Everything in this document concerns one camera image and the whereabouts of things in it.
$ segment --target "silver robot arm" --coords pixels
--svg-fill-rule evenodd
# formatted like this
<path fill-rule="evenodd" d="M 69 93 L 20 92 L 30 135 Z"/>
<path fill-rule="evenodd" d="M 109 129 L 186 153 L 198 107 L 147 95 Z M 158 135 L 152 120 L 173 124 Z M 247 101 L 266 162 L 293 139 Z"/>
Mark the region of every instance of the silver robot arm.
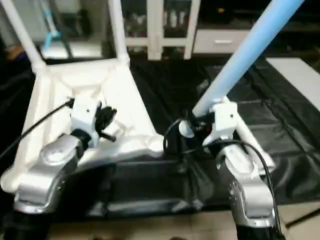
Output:
<path fill-rule="evenodd" d="M 70 115 L 71 133 L 62 134 L 44 146 L 35 164 L 21 177 L 15 193 L 14 212 L 6 221 L 5 240 L 46 239 L 51 216 L 60 203 L 65 182 L 79 169 L 96 168 L 130 156 L 162 155 L 163 149 L 145 144 L 150 142 L 149 136 L 132 136 L 128 140 L 120 139 L 121 147 L 109 144 L 96 152 L 98 156 L 87 156 L 81 162 L 88 149 L 100 146 L 100 138 L 116 141 L 116 137 L 103 132 L 116 112 L 108 106 L 102 108 L 99 101 L 90 97 L 75 98 Z"/>
<path fill-rule="evenodd" d="M 194 119 L 210 112 L 215 113 L 212 132 L 203 141 L 203 146 L 217 140 L 232 139 L 233 132 L 237 131 L 242 141 L 254 146 L 259 155 L 263 156 L 269 171 L 274 169 L 273 160 L 262 150 L 238 115 L 237 105 L 230 102 L 226 95 L 303 2 L 304 0 L 272 0 L 246 39 L 195 105 L 192 110 Z M 179 131 L 184 137 L 193 138 L 197 127 L 190 120 L 182 121 Z M 271 190 L 260 178 L 260 175 L 265 174 L 264 166 L 252 149 L 246 150 L 248 154 L 238 145 L 226 145 L 216 158 L 219 175 L 229 189 L 238 239 L 283 238 L 279 236 L 279 232 L 276 235 L 273 231 L 276 225 L 276 206 Z"/>

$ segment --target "drawer handle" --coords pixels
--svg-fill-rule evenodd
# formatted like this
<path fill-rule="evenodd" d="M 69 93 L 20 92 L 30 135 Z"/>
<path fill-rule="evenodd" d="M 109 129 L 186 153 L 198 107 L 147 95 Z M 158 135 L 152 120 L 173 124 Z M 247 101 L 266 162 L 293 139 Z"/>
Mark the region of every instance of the drawer handle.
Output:
<path fill-rule="evenodd" d="M 232 44 L 232 40 L 214 40 L 214 44 Z"/>

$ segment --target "tile floor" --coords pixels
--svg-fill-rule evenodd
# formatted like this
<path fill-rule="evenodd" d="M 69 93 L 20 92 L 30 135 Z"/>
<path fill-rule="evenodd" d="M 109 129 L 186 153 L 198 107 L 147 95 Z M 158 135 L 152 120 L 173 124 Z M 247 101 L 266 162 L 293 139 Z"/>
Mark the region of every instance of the tile floor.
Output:
<path fill-rule="evenodd" d="M 320 202 L 281 206 L 284 223 L 310 213 Z M 291 228 L 282 227 L 286 240 L 316 240 L 320 235 L 320 216 Z M 237 240 L 230 211 L 203 212 L 193 215 L 148 217 L 109 222 L 57 224 L 50 240 Z"/>

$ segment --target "light blue pole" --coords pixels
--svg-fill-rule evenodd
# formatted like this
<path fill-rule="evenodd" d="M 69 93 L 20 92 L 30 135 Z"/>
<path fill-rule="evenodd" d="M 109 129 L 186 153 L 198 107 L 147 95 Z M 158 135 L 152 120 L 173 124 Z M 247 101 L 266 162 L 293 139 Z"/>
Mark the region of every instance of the light blue pole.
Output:
<path fill-rule="evenodd" d="M 273 0 L 245 40 L 198 101 L 192 112 L 205 115 L 215 100 L 221 100 L 257 60 L 305 0 Z"/>

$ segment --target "black tarp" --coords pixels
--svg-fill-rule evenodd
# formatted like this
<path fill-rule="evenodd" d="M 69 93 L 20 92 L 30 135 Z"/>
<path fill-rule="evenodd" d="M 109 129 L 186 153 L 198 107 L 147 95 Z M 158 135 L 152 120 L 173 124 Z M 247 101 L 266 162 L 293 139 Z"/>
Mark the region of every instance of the black tarp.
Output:
<path fill-rule="evenodd" d="M 192 109 L 226 61 L 131 61 L 132 75 L 158 133 L 163 134 L 170 123 L 184 116 L 186 109 Z M 1 102 L 10 103 L 10 93 L 17 90 L 13 87 L 6 91 L 8 97 Z M 25 106 L 19 105 L 20 98 L 30 96 L 31 89 L 23 92 L 15 97 L 15 103 L 1 108 L 2 116 L 11 119 L 9 109 L 19 112 L 20 124 L 26 114 Z M 319 200 L 320 113 L 316 108 L 263 59 L 250 68 L 228 96 L 238 103 L 240 115 L 276 163 L 271 178 L 277 202 Z M 227 207 L 227 190 L 219 183 L 213 158 L 195 153 L 185 162 L 172 156 L 139 157 L 75 175 L 66 186 L 59 219 L 125 218 Z"/>
<path fill-rule="evenodd" d="M 12 143 L 25 122 L 29 101 L 34 86 L 34 75 L 25 54 L 14 61 L 3 61 L 0 64 L 0 153 Z M 15 147 L 4 158 L 0 159 L 0 173 L 3 173 L 14 161 Z M 12 196 L 0 190 L 0 215 L 9 209 Z"/>

